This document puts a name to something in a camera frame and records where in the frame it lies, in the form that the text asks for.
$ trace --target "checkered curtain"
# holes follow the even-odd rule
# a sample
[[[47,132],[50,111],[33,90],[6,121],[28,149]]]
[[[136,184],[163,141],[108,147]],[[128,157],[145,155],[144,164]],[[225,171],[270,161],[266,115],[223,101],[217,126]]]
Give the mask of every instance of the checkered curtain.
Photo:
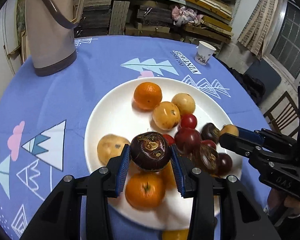
[[[259,0],[238,41],[257,56],[263,54],[264,39],[274,18],[279,0]]]

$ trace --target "cup rim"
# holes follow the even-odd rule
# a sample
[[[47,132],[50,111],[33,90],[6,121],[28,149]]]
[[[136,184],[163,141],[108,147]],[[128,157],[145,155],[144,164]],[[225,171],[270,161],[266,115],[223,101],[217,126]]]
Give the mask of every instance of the cup rim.
[[[199,41],[199,43],[205,47],[208,47],[209,49],[217,50],[215,47],[213,47],[212,45],[210,45],[209,43],[206,43],[204,41]]]

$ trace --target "paper cup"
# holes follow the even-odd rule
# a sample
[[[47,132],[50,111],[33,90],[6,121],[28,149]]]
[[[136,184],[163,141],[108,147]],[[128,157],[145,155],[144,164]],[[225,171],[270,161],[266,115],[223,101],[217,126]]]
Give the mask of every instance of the paper cup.
[[[216,51],[216,48],[210,44],[199,41],[199,46],[197,47],[197,54],[195,55],[194,60],[201,65],[206,65],[208,63],[211,55]]]

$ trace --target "white plate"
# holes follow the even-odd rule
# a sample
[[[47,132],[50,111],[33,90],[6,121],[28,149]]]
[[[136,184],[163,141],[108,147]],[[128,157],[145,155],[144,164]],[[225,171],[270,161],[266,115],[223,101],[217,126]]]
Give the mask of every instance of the white plate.
[[[221,129],[223,125],[232,123],[223,109],[209,96],[200,90],[169,78],[149,77],[140,78],[123,83],[107,93],[93,109],[88,120],[85,137],[84,152],[89,172],[97,170],[103,165],[98,159],[97,145],[106,134],[115,134],[127,138],[130,142],[138,134],[155,130],[167,133],[154,127],[152,112],[140,111],[133,106],[133,93],[142,82],[158,84],[162,90],[162,101],[171,101],[178,93],[187,93],[194,98],[196,108],[194,115],[198,119],[197,129],[200,130],[207,122],[212,122]],[[169,131],[172,136],[177,128]],[[225,150],[217,145],[218,152],[228,153],[233,161],[231,174],[241,178],[242,157]],[[127,180],[135,171],[131,168]],[[219,203],[215,197],[215,215],[219,213]],[[163,203],[155,211],[138,211],[132,208],[125,199],[124,192],[118,199],[109,199],[109,203],[128,219],[146,227],[159,230],[180,230],[189,228],[192,211],[192,198],[184,199],[175,190],[166,192]]]

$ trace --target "table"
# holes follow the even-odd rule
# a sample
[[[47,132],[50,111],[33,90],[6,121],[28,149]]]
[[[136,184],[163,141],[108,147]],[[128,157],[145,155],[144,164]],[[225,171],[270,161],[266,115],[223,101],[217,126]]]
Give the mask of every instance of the table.
[[[0,224],[13,240],[62,177],[89,174],[83,148],[87,121],[98,101],[119,84],[145,76],[180,80],[213,98],[235,125],[268,128],[223,65],[213,57],[206,66],[195,62],[195,45],[130,36],[77,39],[75,45],[77,60],[51,76],[36,76],[27,59],[0,102]],[[264,207],[270,189],[258,176],[244,159],[241,181]],[[132,223],[111,207],[109,212],[115,240],[160,239],[159,231]],[[215,239],[220,239],[219,226]],[[84,239],[84,223],[81,227]]]

